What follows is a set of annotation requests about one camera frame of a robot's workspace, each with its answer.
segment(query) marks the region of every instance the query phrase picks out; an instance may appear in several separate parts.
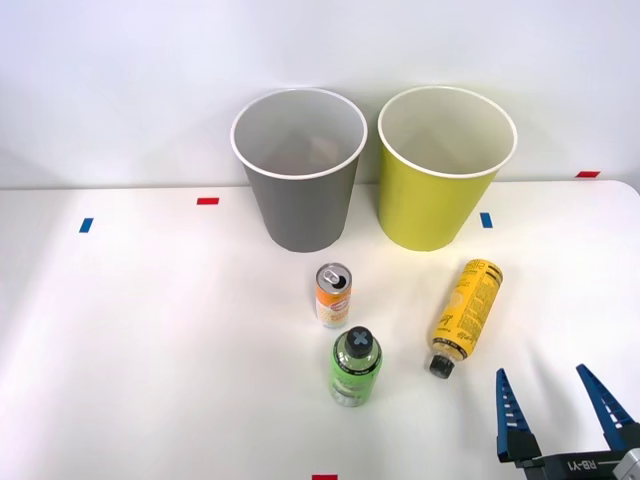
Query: orange can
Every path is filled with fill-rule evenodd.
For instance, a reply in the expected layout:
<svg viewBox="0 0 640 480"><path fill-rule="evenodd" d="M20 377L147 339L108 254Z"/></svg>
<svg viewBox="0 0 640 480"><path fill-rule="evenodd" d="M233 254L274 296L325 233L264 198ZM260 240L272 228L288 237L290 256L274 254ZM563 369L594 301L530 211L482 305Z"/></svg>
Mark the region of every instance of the orange can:
<svg viewBox="0 0 640 480"><path fill-rule="evenodd" d="M351 272L341 263L327 263L316 273L316 315L325 327L347 323L351 301Z"/></svg>

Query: pull tab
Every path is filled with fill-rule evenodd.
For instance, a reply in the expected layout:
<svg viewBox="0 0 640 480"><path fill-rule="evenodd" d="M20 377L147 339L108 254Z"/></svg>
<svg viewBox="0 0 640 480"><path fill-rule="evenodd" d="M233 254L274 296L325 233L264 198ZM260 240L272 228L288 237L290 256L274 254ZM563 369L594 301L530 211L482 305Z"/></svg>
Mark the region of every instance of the pull tab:
<svg viewBox="0 0 640 480"><path fill-rule="evenodd" d="M340 277L336 275L333 270L329 269L324 271L324 273L322 274L322 278L324 278L331 285L334 285L340 281Z"/></svg>

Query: black bottle cap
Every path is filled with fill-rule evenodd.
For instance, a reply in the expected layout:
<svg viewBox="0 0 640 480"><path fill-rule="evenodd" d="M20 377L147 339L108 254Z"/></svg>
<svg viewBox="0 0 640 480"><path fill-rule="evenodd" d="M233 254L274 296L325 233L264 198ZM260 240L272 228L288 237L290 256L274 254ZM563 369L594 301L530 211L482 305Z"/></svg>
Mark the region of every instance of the black bottle cap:
<svg viewBox="0 0 640 480"><path fill-rule="evenodd" d="M455 364L443 355L434 355L429 371L438 378L449 378Z"/></svg>
<svg viewBox="0 0 640 480"><path fill-rule="evenodd" d="M364 327L353 327L347 332L344 348L354 358L364 358L373 350L373 335Z"/></svg>

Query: bottle label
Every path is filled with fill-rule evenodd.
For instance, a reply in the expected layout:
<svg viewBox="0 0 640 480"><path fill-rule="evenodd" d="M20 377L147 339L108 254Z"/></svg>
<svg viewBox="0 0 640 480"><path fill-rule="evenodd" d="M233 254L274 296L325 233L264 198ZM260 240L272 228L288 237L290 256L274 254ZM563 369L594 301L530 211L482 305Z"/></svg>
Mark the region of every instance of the bottle label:
<svg viewBox="0 0 640 480"><path fill-rule="evenodd" d="M337 346L331 355L331 394L336 402L357 407L367 401L382 365L382 352L366 370L350 370L338 360Z"/></svg>
<svg viewBox="0 0 640 480"><path fill-rule="evenodd" d="M446 345L468 357L478 342L502 283L502 272L487 260L471 260L433 332L434 345Z"/></svg>

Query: plastic bottle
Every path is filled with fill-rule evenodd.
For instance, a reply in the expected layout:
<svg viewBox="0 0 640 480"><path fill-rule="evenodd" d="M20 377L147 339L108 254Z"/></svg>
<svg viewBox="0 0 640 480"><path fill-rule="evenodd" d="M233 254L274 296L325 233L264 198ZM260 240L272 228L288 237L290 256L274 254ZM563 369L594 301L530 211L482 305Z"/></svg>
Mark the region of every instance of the plastic bottle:
<svg viewBox="0 0 640 480"><path fill-rule="evenodd" d="M435 376L449 378L455 364L473 353L502 279L502 271L488 260L471 260L464 267L430 338L435 354L429 371Z"/></svg>

